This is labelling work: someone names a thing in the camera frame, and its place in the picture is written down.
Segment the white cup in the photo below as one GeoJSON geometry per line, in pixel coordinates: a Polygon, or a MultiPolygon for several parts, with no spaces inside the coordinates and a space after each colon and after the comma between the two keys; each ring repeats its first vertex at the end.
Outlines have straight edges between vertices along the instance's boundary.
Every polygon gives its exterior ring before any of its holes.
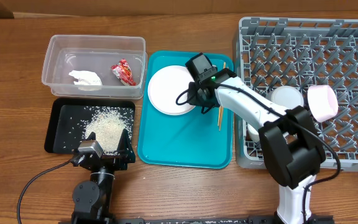
{"type": "Polygon", "coordinates": [[[251,140],[253,142],[259,142],[260,141],[258,130],[253,128],[250,124],[247,124],[247,130],[248,130],[248,133],[249,133],[249,137],[251,138],[251,140]]]}

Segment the red snack wrapper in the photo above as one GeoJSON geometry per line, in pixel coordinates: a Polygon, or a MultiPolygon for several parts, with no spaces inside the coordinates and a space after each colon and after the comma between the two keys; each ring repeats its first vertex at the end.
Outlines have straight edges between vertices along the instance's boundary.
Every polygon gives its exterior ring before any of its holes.
{"type": "Polygon", "coordinates": [[[111,67],[113,74],[126,86],[136,86],[132,76],[132,70],[126,59],[121,59],[118,64],[111,67]]]}

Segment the grey bowl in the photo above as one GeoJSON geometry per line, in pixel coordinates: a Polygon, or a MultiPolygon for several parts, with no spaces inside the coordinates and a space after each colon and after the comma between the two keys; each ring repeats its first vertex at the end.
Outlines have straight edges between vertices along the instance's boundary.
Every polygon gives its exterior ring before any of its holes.
{"type": "Polygon", "coordinates": [[[266,99],[288,109],[304,106],[305,103],[303,95],[292,86],[280,86],[270,91],[267,94],[266,99]]]}

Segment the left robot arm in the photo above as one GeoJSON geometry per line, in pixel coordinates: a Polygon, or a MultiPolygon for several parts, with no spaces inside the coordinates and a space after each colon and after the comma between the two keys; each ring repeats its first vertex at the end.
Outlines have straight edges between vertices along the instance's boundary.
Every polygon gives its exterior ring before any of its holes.
{"type": "Polygon", "coordinates": [[[127,170],[127,165],[135,162],[129,133],[124,129],[121,133],[116,151],[105,156],[103,148],[92,132],[79,147],[74,150],[73,157],[55,167],[49,168],[31,178],[26,183],[17,202],[17,222],[22,223],[21,202],[31,183],[53,170],[68,164],[82,167],[91,172],[89,180],[79,183],[73,190],[72,199],[75,204],[71,215],[71,223],[117,223],[114,215],[109,212],[114,173],[127,170]]]}

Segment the pile of rice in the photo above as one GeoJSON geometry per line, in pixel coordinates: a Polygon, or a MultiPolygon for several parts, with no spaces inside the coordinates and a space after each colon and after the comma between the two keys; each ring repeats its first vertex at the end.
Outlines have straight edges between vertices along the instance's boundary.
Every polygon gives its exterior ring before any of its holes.
{"type": "Polygon", "coordinates": [[[104,153],[111,155],[123,129],[132,137],[133,124],[132,108],[66,105],[60,113],[54,146],[57,150],[72,151],[94,132],[104,153]]]}

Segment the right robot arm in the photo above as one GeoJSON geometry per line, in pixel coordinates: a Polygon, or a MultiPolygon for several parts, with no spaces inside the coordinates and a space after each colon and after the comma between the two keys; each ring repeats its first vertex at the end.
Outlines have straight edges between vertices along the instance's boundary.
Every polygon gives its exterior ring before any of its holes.
{"type": "Polygon", "coordinates": [[[204,78],[183,67],[157,71],[147,82],[137,152],[148,164],[220,169],[232,150],[232,119],[220,133],[218,108],[240,116],[259,133],[265,166],[279,185],[277,223],[312,223],[310,190],[325,161],[304,107],[288,109],[254,92],[229,69],[204,78]]]}

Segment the small pink bowl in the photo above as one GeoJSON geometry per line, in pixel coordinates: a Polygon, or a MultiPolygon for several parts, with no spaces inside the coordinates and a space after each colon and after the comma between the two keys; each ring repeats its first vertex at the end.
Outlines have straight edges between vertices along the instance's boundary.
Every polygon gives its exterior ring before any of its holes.
{"type": "Polygon", "coordinates": [[[329,85],[310,86],[307,102],[312,116],[319,123],[335,117],[339,109],[336,94],[329,85]]]}

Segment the large white plate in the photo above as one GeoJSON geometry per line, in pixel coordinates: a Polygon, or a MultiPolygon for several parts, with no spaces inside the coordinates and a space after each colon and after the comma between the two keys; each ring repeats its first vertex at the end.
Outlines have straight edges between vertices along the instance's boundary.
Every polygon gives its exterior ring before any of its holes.
{"type": "Polygon", "coordinates": [[[182,115],[190,112],[195,106],[186,103],[177,105],[178,96],[188,89],[194,79],[186,67],[170,65],[155,72],[149,81],[148,97],[151,104],[161,113],[182,115]]]}

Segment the wooden chopstick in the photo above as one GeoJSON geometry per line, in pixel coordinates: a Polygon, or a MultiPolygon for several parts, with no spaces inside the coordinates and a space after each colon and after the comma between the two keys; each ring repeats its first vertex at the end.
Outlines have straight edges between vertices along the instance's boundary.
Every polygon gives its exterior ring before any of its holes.
{"type": "MultiPolygon", "coordinates": [[[[226,62],[223,63],[223,68],[226,68],[226,62]]],[[[223,121],[223,113],[224,113],[224,108],[222,106],[219,107],[219,119],[218,119],[218,128],[219,131],[221,131],[221,127],[222,127],[222,121],[223,121]]]]}
{"type": "Polygon", "coordinates": [[[219,128],[219,131],[221,130],[223,111],[224,111],[224,108],[222,106],[220,106],[219,110],[218,110],[218,112],[219,112],[218,113],[218,128],[219,128]]]}

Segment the white napkin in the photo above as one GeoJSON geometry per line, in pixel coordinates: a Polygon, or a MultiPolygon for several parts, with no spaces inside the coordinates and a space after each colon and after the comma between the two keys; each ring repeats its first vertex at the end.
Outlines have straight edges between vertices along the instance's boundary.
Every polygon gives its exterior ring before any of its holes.
{"type": "Polygon", "coordinates": [[[80,86],[78,88],[79,90],[96,91],[100,90],[103,85],[101,79],[95,72],[72,70],[69,76],[75,79],[73,83],[80,86]]]}

